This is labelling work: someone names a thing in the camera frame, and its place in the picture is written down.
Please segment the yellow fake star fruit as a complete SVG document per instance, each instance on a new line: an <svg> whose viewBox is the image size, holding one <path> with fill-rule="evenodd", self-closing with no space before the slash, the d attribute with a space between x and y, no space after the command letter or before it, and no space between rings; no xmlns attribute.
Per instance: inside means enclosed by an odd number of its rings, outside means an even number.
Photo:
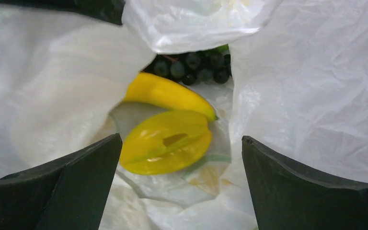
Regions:
<svg viewBox="0 0 368 230"><path fill-rule="evenodd" d="M123 141L119 164L140 175L166 174L200 160L212 141L205 115L171 110L154 115Z"/></svg>

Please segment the dark fake grape bunch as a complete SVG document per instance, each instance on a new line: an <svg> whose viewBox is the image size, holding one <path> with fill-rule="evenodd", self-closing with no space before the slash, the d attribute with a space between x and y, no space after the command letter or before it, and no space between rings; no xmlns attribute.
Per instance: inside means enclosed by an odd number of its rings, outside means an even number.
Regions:
<svg viewBox="0 0 368 230"><path fill-rule="evenodd" d="M186 86L200 82L225 84L232 77L231 55L230 52L223 54L214 49L157 54L142 71Z"/></svg>

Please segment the green fake fruit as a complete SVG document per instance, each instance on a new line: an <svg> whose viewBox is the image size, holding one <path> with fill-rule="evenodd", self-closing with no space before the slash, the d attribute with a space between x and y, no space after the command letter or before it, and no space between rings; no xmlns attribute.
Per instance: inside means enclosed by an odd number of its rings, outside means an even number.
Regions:
<svg viewBox="0 0 368 230"><path fill-rule="evenodd" d="M216 48L214 48L215 51L223 53L223 54L227 54L229 53L229 45L222 45L222 46L218 46Z"/></svg>

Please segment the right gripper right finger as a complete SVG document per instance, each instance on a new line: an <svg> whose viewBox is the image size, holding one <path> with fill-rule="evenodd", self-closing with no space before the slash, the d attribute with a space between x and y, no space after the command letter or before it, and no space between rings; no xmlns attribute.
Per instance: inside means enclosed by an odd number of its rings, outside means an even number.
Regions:
<svg viewBox="0 0 368 230"><path fill-rule="evenodd" d="M314 169L250 136L242 159L261 230L368 230L368 183Z"/></svg>

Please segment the yellow fake banana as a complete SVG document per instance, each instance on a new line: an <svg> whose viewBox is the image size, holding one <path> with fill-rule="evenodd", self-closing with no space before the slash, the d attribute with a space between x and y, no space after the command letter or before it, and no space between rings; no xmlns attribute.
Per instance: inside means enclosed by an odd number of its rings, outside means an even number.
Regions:
<svg viewBox="0 0 368 230"><path fill-rule="evenodd" d="M129 84L124 103L145 103L169 110L191 110L205 115L209 122L218 119L204 97L172 80L140 72Z"/></svg>

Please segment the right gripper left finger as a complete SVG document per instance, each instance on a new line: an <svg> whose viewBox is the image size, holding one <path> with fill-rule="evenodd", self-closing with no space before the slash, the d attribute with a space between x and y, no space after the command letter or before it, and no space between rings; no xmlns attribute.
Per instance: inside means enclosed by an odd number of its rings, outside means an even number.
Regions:
<svg viewBox="0 0 368 230"><path fill-rule="evenodd" d="M98 229L121 148L113 134L0 178L0 230Z"/></svg>

